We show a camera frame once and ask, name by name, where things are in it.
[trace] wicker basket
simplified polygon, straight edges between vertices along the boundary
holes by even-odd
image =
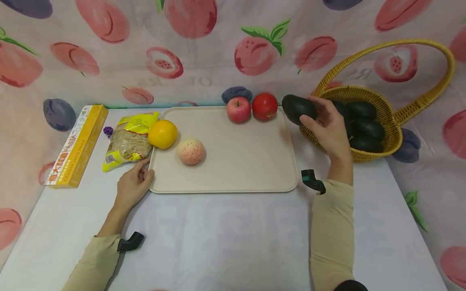
[[[382,48],[402,44],[422,44],[434,47],[440,50],[445,55],[448,62],[447,70],[440,82],[429,92],[420,96],[406,107],[400,109],[397,112],[394,112],[385,98],[383,98],[379,93],[364,87],[340,86],[327,90],[325,89],[338,73],[340,73],[345,67],[347,67],[349,64],[359,59],[360,57]],[[319,85],[317,85],[317,88],[314,90],[312,94],[317,97],[329,100],[337,100],[343,103],[349,103],[353,101],[366,101],[373,104],[376,107],[376,121],[378,121],[385,129],[385,138],[383,140],[384,151],[382,153],[370,153],[351,148],[354,162],[369,162],[384,156],[389,156],[400,148],[401,143],[403,142],[403,134],[401,132],[400,126],[403,123],[410,120],[421,110],[432,104],[432,102],[434,102],[440,96],[440,94],[446,89],[446,87],[450,83],[454,73],[454,68],[455,61],[453,54],[450,52],[448,48],[446,48],[440,43],[419,39],[407,39],[387,42],[381,45],[367,48],[341,61],[324,76],[324,78],[319,83]],[[300,131],[305,137],[307,137],[307,139],[314,143],[318,148],[323,150],[322,146],[309,129],[307,129],[304,126],[301,126]]]

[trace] plastic tray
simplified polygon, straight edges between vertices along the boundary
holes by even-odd
[[[161,118],[177,126],[178,139],[169,149],[152,151],[154,193],[288,192],[298,184],[288,120],[281,108],[267,122],[251,117],[243,124],[232,123],[224,106],[173,107]],[[184,165],[176,155],[178,143],[189,137],[201,140],[206,149],[205,159],[194,166]]]

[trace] yellow box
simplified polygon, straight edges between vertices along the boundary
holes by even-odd
[[[45,184],[77,188],[109,111],[103,105],[84,106]]]

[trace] plastic bag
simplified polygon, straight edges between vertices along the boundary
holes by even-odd
[[[110,172],[124,163],[147,158],[152,148],[147,134],[158,120],[158,114],[158,112],[138,114],[120,120],[110,138],[102,171]]]

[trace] fruit-patterned backdrop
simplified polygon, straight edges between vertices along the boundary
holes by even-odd
[[[463,0],[0,0],[0,269],[83,105],[306,96],[351,54],[427,38],[453,51],[456,74],[388,162],[447,286],[466,290],[465,20]],[[445,68],[434,49],[403,45],[331,85],[367,86],[400,108]]]

